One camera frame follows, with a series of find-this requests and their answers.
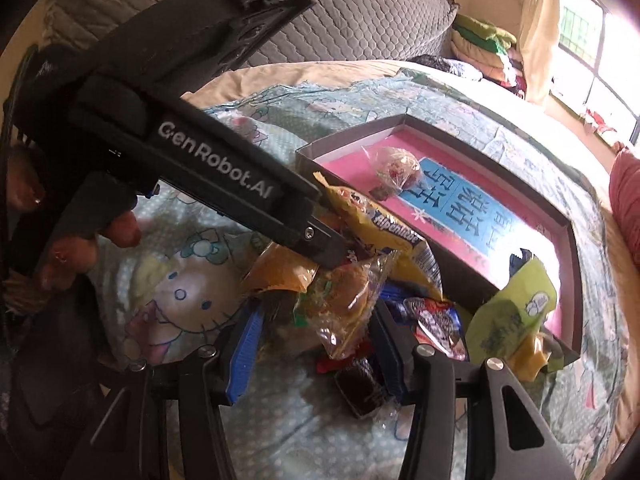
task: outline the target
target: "beige curtain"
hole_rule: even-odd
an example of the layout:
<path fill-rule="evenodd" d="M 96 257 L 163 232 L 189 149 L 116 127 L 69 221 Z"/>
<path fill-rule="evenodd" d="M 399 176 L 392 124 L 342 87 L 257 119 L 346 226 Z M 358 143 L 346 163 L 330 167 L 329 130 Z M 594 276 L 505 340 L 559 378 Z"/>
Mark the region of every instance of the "beige curtain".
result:
<path fill-rule="evenodd" d="M 561 0 L 524 0 L 518 49 L 527 101 L 542 105 L 551 88 L 551 63 L 560 38 Z"/>

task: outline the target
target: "beige mattress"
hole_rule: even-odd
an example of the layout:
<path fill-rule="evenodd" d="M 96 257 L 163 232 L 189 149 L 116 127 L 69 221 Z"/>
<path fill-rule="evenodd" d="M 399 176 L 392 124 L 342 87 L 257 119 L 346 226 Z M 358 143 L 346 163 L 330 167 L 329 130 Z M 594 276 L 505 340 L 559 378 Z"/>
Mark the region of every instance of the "beige mattress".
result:
<path fill-rule="evenodd" d="M 618 403 L 616 426 L 607 452 L 591 476 L 592 480 L 599 480 L 604 475 L 607 465 L 615 459 L 622 445 L 640 422 L 640 309 L 637 308 L 640 298 L 640 276 L 610 211 L 607 194 L 609 175 L 574 134 L 546 116 L 540 108 L 524 101 L 519 102 L 517 106 L 510 105 L 510 108 L 505 110 L 504 106 L 500 106 L 505 90 L 491 82 L 465 80 L 403 61 L 303 62 L 245 68 L 227 72 L 195 94 L 185 94 L 184 98 L 193 105 L 204 108 L 248 97 L 275 84 L 294 86 L 309 81 L 323 86 L 345 87 L 363 79 L 393 76 L 403 67 L 436 74 L 442 82 L 463 91 L 480 104 L 499 110 L 505 118 L 515 124 L 518 123 L 518 118 L 523 117 L 529 121 L 536 120 L 540 128 L 529 133 L 567 164 L 581 170 L 598 191 L 606 224 L 609 261 L 620 307 L 628 325 L 628 367 Z"/>

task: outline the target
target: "metal screw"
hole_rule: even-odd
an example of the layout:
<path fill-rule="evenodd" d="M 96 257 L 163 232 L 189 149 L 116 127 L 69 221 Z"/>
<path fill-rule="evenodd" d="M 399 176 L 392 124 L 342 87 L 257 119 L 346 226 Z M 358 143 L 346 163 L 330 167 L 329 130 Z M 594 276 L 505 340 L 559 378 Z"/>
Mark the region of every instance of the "metal screw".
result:
<path fill-rule="evenodd" d="M 504 363 L 500 361 L 497 357 L 491 357 L 486 360 L 486 365 L 494 370 L 495 372 L 502 370 L 504 368 Z"/>
<path fill-rule="evenodd" d="M 217 353 L 218 350 L 216 350 L 216 347 L 213 345 L 204 345 L 198 348 L 198 357 L 202 359 L 211 359 L 215 357 Z"/>
<path fill-rule="evenodd" d="M 138 359 L 129 363 L 129 370 L 132 372 L 141 372 L 146 368 L 146 359 Z"/>
<path fill-rule="evenodd" d="M 427 344 L 418 345 L 415 348 L 415 351 L 421 357 L 431 357 L 436 353 L 436 349 L 433 346 Z"/>

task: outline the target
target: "black cable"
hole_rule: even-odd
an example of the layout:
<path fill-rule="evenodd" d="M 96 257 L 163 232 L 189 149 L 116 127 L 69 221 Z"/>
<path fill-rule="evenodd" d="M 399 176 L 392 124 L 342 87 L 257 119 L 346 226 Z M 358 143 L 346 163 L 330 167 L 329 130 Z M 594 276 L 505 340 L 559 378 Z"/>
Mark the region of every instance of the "black cable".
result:
<path fill-rule="evenodd" d="M 11 149 L 11 134 L 14 126 L 15 105 L 20 95 L 20 88 L 27 74 L 27 70 L 38 52 L 38 46 L 32 44 L 22 56 L 14 81 L 9 90 L 9 97 L 5 101 L 2 130 L 0 131 L 0 320 L 2 322 L 2 338 L 7 348 L 11 350 L 11 339 L 7 319 L 6 303 L 4 301 L 4 280 L 9 277 L 7 249 L 9 246 L 9 226 L 7 219 L 7 190 L 6 179 L 8 171 L 9 151 Z"/>

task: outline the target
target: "finger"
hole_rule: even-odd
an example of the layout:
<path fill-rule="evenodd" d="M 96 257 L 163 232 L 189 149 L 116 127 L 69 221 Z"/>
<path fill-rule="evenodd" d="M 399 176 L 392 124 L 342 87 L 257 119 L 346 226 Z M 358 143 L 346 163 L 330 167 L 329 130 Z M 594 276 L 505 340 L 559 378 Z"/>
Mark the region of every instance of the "finger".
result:
<path fill-rule="evenodd" d="M 100 234 L 111 240 L 118 247 L 135 247 L 140 243 L 142 233 L 136 216 L 131 212 L 121 214 L 115 218 Z"/>
<path fill-rule="evenodd" d="M 40 287 L 43 290 L 67 290 L 73 285 L 77 274 L 57 264 L 48 263 L 40 271 Z"/>
<path fill-rule="evenodd" d="M 8 205 L 20 212 L 34 211 L 44 199 L 44 188 L 23 148 L 13 148 L 9 154 L 6 193 Z"/>
<path fill-rule="evenodd" d="M 95 238 L 65 237 L 52 243 L 47 263 L 59 269 L 62 275 L 72 272 L 83 274 L 91 270 L 98 259 L 98 243 Z"/>

